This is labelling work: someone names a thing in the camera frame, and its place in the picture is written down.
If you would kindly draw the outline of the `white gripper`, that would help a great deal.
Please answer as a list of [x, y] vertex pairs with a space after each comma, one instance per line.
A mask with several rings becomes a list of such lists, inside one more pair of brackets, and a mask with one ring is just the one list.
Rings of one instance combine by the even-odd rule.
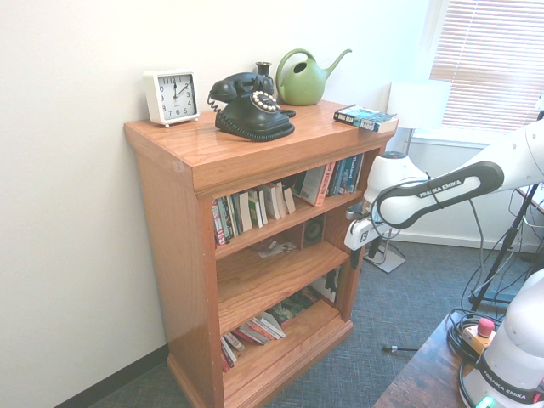
[[360, 250], [368, 242], [373, 241], [370, 244], [367, 257], [374, 258], [377, 250], [380, 247], [380, 241], [375, 240], [381, 235], [385, 235], [392, 227], [383, 221], [376, 221], [372, 216], [366, 214], [364, 217], [357, 216], [356, 214], [348, 214], [346, 216], [351, 221], [348, 226], [344, 244], [352, 250], [350, 252], [350, 265], [351, 269], [357, 269], [360, 261]]

